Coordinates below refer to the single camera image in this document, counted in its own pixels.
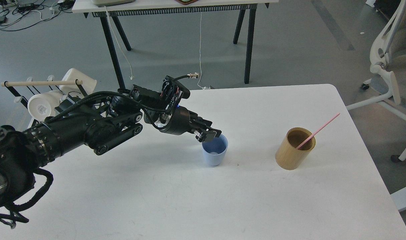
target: bamboo cup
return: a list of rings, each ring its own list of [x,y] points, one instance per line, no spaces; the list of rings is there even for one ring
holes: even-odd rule
[[[307,129],[290,129],[276,152],[277,164],[286,170],[296,169],[316,146],[316,139],[313,137],[300,150],[296,149],[309,136],[311,136],[311,132]]]

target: cable connector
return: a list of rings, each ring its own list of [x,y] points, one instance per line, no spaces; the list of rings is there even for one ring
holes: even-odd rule
[[[187,74],[188,78],[199,78],[200,74],[198,73],[189,73]]]

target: black table leg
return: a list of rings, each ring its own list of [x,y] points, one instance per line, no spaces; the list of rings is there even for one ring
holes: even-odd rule
[[[128,50],[128,51],[132,50],[132,48],[130,47],[129,41],[127,40],[126,35],[124,34],[124,30],[122,28],[122,25],[120,24],[119,18],[117,16],[112,16],[111,18],[114,20],[114,24],[116,25],[116,28],[117,28],[120,36],[122,37],[126,50]]]
[[[244,83],[249,83],[250,63],[252,61],[253,31],[255,29],[256,9],[250,9],[249,28],[247,30],[246,66],[244,67]]]
[[[234,39],[232,41],[233,44],[237,44],[238,36],[240,35],[241,24],[243,23],[243,18],[244,18],[245,12],[246,12],[246,10],[240,10],[240,13],[238,15],[237,26],[235,27]]]
[[[111,61],[113,61],[114,71],[116,72],[117,81],[120,88],[125,88],[122,71],[120,70],[119,60],[117,59],[116,49],[114,48],[113,39],[111,38],[110,27],[108,26],[107,17],[100,17],[102,29],[104,30],[105,40],[107,41],[108,50],[110,51]]]

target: blue cup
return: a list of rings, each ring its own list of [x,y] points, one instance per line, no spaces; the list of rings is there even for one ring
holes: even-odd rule
[[[227,147],[227,138],[222,134],[219,136],[219,138],[214,138],[210,142],[203,142],[203,157],[206,163],[212,167],[218,166],[225,157]]]

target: concrete floor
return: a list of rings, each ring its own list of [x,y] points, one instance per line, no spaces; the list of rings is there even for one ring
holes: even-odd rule
[[[316,6],[324,6],[325,11],[317,11]],[[48,9],[42,13],[44,18],[50,17]],[[281,0],[269,9],[259,5],[248,85],[243,83],[245,24],[239,43],[232,44],[237,16],[237,11],[203,13],[201,85],[245,88],[330,83],[346,105],[374,95],[359,87],[372,76],[369,50],[386,20],[364,0]],[[27,15],[11,29],[29,26],[38,18],[38,13]],[[133,84],[159,91],[165,75],[200,71],[200,13],[119,19],[134,48],[126,52],[133,64]],[[328,27],[332,27],[331,23],[336,23],[334,27],[343,34],[332,31]],[[353,50],[344,48],[343,40]],[[119,50],[117,53],[127,79],[129,67]],[[42,81],[51,74],[60,80],[71,67],[97,79],[96,91],[118,88],[98,18],[61,13],[26,30],[0,31],[0,82],[24,81],[29,76]],[[127,87],[132,84],[130,80],[125,83]],[[189,89],[199,89],[196,83],[183,81]],[[32,95],[26,88],[18,90],[27,98]],[[350,114],[389,192],[406,187],[406,161],[389,160],[391,154],[400,154],[406,147],[406,122],[378,105],[358,108]],[[0,125],[11,124],[24,130],[28,121],[25,108],[13,103],[12,95],[0,87]],[[406,223],[406,211],[401,216]]]

